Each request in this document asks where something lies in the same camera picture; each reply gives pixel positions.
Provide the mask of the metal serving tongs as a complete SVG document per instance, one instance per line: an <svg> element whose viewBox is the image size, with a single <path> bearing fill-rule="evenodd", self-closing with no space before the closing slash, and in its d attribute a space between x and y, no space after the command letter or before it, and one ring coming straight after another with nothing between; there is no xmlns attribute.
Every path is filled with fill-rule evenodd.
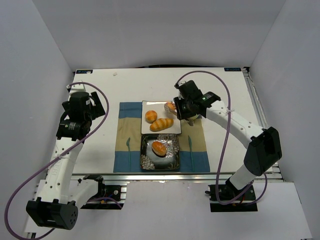
<svg viewBox="0 0 320 240"><path fill-rule="evenodd" d="M177 109L176 109L175 104L174 104L172 101L166 102L166 103L164 104L164 110L165 110L167 113L171 113L171 114L174 114L175 116L177 116ZM188 123L190 126L193 126L193 125L194 125L194 121L198 118L198 116L199 116L199 115L196 114L195 116L188 118L188 119L186 120L187 123Z"/></svg>

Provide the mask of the round bread roll top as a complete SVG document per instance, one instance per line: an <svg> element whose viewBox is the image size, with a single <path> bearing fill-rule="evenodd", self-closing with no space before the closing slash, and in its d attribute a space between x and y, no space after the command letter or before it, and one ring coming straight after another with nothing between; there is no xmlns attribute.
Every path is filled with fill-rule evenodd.
<svg viewBox="0 0 320 240"><path fill-rule="evenodd" d="M151 148L152 151L160 157L164 157L167 154L165 145L159 141L154 141L151 145Z"/></svg>

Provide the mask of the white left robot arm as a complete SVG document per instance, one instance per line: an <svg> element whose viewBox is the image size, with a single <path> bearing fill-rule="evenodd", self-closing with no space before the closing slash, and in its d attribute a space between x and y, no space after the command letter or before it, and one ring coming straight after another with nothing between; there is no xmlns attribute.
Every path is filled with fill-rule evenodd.
<svg viewBox="0 0 320 240"><path fill-rule="evenodd" d="M69 190L77 157L88 136L93 120L106 114L96 92L78 91L63 102L52 158L57 161L47 172L45 183L35 200L28 201L26 211L39 227L71 230L79 209L93 197L105 194L103 177L87 175Z"/></svg>

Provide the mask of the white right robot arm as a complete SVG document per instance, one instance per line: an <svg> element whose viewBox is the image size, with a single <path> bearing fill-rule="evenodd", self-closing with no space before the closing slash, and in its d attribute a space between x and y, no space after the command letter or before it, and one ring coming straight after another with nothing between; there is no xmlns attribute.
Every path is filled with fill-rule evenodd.
<svg viewBox="0 0 320 240"><path fill-rule="evenodd" d="M177 117L186 120L195 115L215 122L233 135L246 149L242 166L225 182L226 191L239 196L256 177L263 175L282 158L279 132L274 127L255 125L232 111L221 98L209 91L202 93L193 80L176 83L174 98Z"/></svg>

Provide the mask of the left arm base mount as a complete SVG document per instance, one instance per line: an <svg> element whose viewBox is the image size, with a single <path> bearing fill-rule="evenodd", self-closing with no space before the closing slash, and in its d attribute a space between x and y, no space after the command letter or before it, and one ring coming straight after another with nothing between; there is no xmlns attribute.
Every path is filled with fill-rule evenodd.
<svg viewBox="0 0 320 240"><path fill-rule="evenodd" d="M121 201L121 185L105 184L102 175L88 174L83 178L79 178L78 185L85 180L94 180L98 182L98 191L95 195L91 196L89 200L101 198L96 201L89 201L81 207L85 210L120 210L123 207Z"/></svg>

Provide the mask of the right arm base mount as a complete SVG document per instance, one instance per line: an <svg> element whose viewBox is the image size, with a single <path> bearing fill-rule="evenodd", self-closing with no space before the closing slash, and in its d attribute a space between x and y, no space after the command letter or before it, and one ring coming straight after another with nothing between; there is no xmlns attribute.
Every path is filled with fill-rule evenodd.
<svg viewBox="0 0 320 240"><path fill-rule="evenodd" d="M257 212L258 207L256 203L251 202L256 200L254 187L251 186L246 193L238 197L237 200L228 204L222 205L217 201L216 186L214 184L208 185L205 194L209 197L210 212L211 213L240 213L240 212ZM222 202L226 202L237 196L240 192L234 193L225 184L218 185L218 195Z"/></svg>

